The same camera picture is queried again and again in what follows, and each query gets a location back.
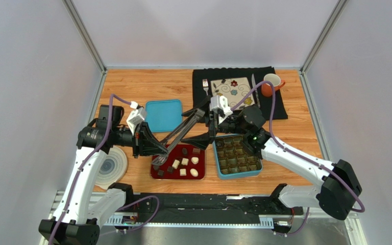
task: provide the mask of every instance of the decorative plate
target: decorative plate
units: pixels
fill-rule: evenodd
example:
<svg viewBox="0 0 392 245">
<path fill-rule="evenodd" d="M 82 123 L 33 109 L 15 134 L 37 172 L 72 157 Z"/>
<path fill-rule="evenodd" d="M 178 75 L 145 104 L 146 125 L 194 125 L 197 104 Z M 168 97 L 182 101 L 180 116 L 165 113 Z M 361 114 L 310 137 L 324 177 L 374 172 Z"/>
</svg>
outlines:
<svg viewBox="0 0 392 245">
<path fill-rule="evenodd" d="M 230 78 L 211 81 L 211 91 L 213 96 L 225 96 L 228 99 L 230 107 L 233 107 L 240 102 L 250 90 L 250 83 L 247 78 Z M 238 109 L 243 109 L 244 107 L 251 106 L 253 104 L 255 104 L 255 102 L 253 101 L 253 96 L 250 95 L 247 99 L 245 99 L 243 104 L 238 107 Z"/>
</svg>

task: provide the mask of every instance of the wood grain surface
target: wood grain surface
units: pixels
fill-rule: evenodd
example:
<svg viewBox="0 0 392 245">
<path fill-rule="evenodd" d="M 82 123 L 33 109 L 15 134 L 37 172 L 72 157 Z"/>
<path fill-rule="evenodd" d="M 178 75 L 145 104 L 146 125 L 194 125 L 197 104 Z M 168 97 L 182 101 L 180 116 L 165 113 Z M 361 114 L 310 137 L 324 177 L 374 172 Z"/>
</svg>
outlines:
<svg viewBox="0 0 392 245">
<path fill-rule="evenodd" d="M 183 111 L 192 108 L 192 72 L 188 69 L 141 69 L 109 70 L 100 103 L 108 104 L 110 94 L 115 93 L 127 101 L 136 101 L 145 105 L 148 101 L 179 99 Z M 296 70 L 277 70 L 281 79 L 286 81 L 282 88 L 282 98 L 288 119 L 273 122 L 274 134 L 286 143 L 308 154 L 321 157 L 302 85 Z M 114 105 L 122 105 L 114 100 Z M 124 120 L 132 110 L 124 105 Z M 268 121 L 264 125 L 268 130 Z M 199 135 L 207 131 L 204 124 L 197 124 L 187 136 Z M 156 133 L 162 139 L 167 133 Z M 121 183 L 131 184 L 135 192 L 162 193 L 214 193 L 214 194 L 270 194 L 280 183 L 308 185 L 301 176 L 263 160 L 263 171 L 254 177 L 235 180 L 221 180 L 217 176 L 212 146 L 207 149 L 207 173 L 203 180 L 178 181 L 155 180 L 150 176 L 151 157 L 132 157 L 131 148 L 122 148 L 127 154 L 129 167 Z M 95 186 L 94 191 L 104 191 Z"/>
</svg>

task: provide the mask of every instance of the white wall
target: white wall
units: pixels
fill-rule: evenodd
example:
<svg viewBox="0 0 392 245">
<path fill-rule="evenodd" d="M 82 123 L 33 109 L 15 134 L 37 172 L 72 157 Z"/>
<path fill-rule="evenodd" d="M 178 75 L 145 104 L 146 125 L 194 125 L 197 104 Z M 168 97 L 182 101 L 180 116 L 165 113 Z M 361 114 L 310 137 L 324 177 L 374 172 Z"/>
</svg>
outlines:
<svg viewBox="0 0 392 245">
<path fill-rule="evenodd" d="M 38 244 L 100 72 L 62 1 L 0 1 L 0 244 Z"/>
<path fill-rule="evenodd" d="M 333 159 L 354 166 L 369 244 L 392 244 L 392 1 L 349 1 L 308 72 Z"/>
<path fill-rule="evenodd" d="M 337 0 L 73 0 L 107 66 L 300 66 Z"/>
</svg>

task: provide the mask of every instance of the chocolate box compartment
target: chocolate box compartment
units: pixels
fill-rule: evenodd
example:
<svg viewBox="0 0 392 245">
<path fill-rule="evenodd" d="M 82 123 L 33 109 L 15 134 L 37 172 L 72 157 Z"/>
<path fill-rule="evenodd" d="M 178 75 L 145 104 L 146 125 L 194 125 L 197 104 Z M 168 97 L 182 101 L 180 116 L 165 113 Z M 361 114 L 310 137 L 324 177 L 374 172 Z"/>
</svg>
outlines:
<svg viewBox="0 0 392 245">
<path fill-rule="evenodd" d="M 242 139 L 241 135 L 226 135 L 214 140 L 214 157 L 220 179 L 255 176 L 262 171 L 261 160 L 244 151 L 240 144 Z"/>
</svg>

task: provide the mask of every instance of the red tray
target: red tray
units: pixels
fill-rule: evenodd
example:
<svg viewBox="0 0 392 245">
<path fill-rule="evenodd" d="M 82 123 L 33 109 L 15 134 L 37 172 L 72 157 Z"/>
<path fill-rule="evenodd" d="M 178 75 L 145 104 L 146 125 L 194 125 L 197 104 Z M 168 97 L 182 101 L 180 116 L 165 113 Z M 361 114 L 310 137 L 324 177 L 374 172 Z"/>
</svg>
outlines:
<svg viewBox="0 0 392 245">
<path fill-rule="evenodd" d="M 182 148 L 186 148 L 187 149 L 187 156 L 184 156 L 182 154 Z M 163 170 L 164 171 L 164 175 L 161 177 L 157 174 L 157 171 L 155 171 L 154 166 L 151 165 L 151 176 L 154 179 L 159 179 L 159 180 L 201 180 L 205 177 L 205 151 L 201 150 L 199 152 L 199 154 L 194 154 L 193 153 L 193 149 L 196 149 L 196 147 L 189 145 L 189 144 L 179 144 L 177 145 L 172 152 L 169 154 L 168 159 L 166 160 L 166 162 L 160 166 L 159 170 Z M 199 163 L 197 164 L 193 164 L 191 162 L 191 158 L 192 157 L 198 157 L 199 158 Z M 187 158 L 188 159 L 188 165 L 187 166 L 183 166 L 182 164 L 179 164 L 177 169 L 174 169 L 174 171 L 172 173 L 169 173 L 167 171 L 167 168 L 172 166 L 172 164 L 174 163 L 175 160 L 179 160 L 181 162 L 181 160 L 183 158 Z M 185 168 L 187 175 L 186 176 L 180 176 L 179 174 L 179 170 Z M 193 177 L 193 175 L 191 175 L 190 173 L 190 169 L 196 169 L 199 173 L 199 175 L 197 177 Z"/>
</svg>

